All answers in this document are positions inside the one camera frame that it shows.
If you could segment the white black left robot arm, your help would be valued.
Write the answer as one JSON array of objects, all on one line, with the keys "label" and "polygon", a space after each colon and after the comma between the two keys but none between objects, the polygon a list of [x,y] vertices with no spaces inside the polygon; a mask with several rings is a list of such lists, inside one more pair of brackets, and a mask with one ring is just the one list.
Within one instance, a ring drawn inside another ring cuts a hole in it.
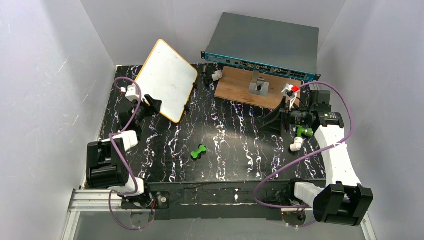
[{"label": "white black left robot arm", "polygon": [[155,207],[156,199],[150,186],[141,178],[131,177],[129,164],[124,163],[124,159],[127,151],[141,139],[143,119],[159,114],[161,106],[161,100],[148,94],[142,101],[132,100],[128,110],[119,112],[112,138],[88,143],[86,182],[89,188],[118,191],[122,203],[129,209]]}]

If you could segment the white pvc elbow near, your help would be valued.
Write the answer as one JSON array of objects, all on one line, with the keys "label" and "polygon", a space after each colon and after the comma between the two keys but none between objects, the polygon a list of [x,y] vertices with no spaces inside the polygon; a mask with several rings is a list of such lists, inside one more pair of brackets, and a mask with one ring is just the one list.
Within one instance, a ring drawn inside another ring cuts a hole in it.
[{"label": "white pvc elbow near", "polygon": [[289,146],[291,152],[298,152],[303,147],[304,139],[302,137],[295,137],[293,143]]}]

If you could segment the white pvc elbow far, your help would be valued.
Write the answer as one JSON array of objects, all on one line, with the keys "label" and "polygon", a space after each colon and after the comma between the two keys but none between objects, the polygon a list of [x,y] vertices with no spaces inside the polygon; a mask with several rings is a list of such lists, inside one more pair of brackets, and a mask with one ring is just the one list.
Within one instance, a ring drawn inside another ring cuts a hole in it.
[{"label": "white pvc elbow far", "polygon": [[222,77],[223,77],[223,72],[222,72],[222,70],[221,70],[221,69],[220,69],[220,70],[215,71],[215,72],[211,75],[211,78],[212,78],[212,81],[213,81],[213,82],[217,82],[217,81],[219,81]]}]

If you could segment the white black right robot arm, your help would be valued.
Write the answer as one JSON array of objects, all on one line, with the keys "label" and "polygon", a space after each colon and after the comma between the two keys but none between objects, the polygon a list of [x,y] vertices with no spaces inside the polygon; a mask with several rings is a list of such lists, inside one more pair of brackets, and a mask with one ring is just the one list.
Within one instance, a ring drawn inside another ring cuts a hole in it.
[{"label": "white black right robot arm", "polygon": [[292,209],[307,205],[317,222],[356,227],[364,219],[374,195],[362,185],[353,169],[347,145],[342,142],[345,124],[341,114],[332,111],[330,99],[330,91],[313,90],[307,105],[294,107],[295,97],[289,101],[284,97],[265,116],[261,128],[267,132],[281,134],[291,126],[296,128],[296,137],[289,146],[292,152],[301,149],[304,137],[314,136],[323,150],[326,185],[318,187],[309,180],[293,178],[282,189],[279,199],[271,197],[264,204],[272,207],[276,203],[277,208]]}]

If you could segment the green black whiteboard eraser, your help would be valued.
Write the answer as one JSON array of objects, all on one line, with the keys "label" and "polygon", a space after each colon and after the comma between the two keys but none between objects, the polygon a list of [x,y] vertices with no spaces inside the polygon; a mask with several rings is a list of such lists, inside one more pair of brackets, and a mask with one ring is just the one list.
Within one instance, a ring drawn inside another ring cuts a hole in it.
[{"label": "green black whiteboard eraser", "polygon": [[208,149],[205,145],[200,144],[195,151],[192,151],[190,153],[190,157],[194,161],[200,160],[202,158],[202,155],[206,154],[207,150]]}]

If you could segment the yellow framed whiteboard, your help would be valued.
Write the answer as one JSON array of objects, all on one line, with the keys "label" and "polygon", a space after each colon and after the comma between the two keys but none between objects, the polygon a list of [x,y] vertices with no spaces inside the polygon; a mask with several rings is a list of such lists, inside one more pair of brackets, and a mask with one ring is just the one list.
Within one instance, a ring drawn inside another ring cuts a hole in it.
[{"label": "yellow framed whiteboard", "polygon": [[135,82],[143,96],[149,95],[162,101],[161,115],[173,123],[179,123],[197,77],[197,70],[167,42],[159,39]]}]

